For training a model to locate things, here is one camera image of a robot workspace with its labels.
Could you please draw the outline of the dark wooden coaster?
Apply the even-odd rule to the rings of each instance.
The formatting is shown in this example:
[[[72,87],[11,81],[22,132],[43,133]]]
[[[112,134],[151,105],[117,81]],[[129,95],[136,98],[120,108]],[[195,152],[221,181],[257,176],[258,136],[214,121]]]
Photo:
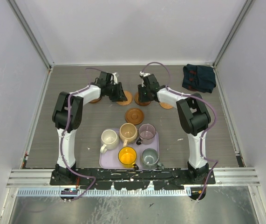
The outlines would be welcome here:
[[[101,100],[102,98],[98,98],[98,99],[94,99],[94,100],[91,100],[89,103],[97,103]]]
[[[139,106],[147,106],[147,105],[149,105],[151,103],[150,101],[148,101],[148,102],[140,102],[139,101],[139,93],[138,92],[134,95],[134,101]]]
[[[125,120],[127,123],[139,125],[144,120],[144,113],[139,108],[131,108],[125,113]]]

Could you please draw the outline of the light woven coaster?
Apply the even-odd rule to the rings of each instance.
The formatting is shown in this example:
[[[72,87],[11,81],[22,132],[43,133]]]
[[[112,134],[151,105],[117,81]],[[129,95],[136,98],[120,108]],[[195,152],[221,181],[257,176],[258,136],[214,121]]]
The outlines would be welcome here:
[[[164,108],[164,109],[171,109],[173,108],[173,106],[171,106],[170,104],[168,103],[165,103],[165,102],[159,102],[159,105]]]
[[[125,101],[117,101],[117,104],[119,105],[129,105],[132,100],[133,100],[133,96],[129,91],[124,91],[125,97],[127,98],[127,100]]]

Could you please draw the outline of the purple glass mug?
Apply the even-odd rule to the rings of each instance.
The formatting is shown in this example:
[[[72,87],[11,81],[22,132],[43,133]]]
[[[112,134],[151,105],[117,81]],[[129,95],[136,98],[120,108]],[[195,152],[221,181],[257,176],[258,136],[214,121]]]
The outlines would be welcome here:
[[[138,129],[138,139],[136,141],[137,145],[149,145],[154,141],[156,136],[156,129],[152,124],[143,124]]]

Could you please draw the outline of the grey ceramic mug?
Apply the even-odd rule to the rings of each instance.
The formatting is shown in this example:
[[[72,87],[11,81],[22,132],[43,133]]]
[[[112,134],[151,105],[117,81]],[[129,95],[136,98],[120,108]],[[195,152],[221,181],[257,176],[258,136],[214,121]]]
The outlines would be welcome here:
[[[153,148],[147,148],[140,157],[142,168],[164,170],[165,166],[159,161],[159,154]]]

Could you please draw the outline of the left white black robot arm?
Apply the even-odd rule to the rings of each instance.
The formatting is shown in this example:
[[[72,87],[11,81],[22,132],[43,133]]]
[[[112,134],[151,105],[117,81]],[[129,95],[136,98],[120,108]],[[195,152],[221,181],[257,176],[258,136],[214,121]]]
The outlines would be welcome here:
[[[52,115],[59,138],[59,155],[52,172],[54,180],[71,185],[82,176],[75,171],[76,131],[81,125],[83,106],[104,96],[112,102],[127,100],[118,73],[100,71],[100,76],[86,87],[59,94]]]

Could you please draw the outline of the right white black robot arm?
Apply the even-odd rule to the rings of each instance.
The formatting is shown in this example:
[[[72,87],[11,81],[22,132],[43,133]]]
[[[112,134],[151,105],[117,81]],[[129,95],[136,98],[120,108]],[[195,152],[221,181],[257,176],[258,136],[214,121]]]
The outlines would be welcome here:
[[[208,173],[209,164],[205,158],[205,130],[211,117],[199,94],[185,94],[160,85],[154,74],[140,72],[142,84],[138,85],[140,102],[156,101],[175,107],[182,129],[188,135],[189,159],[188,178],[194,184],[200,183]]]

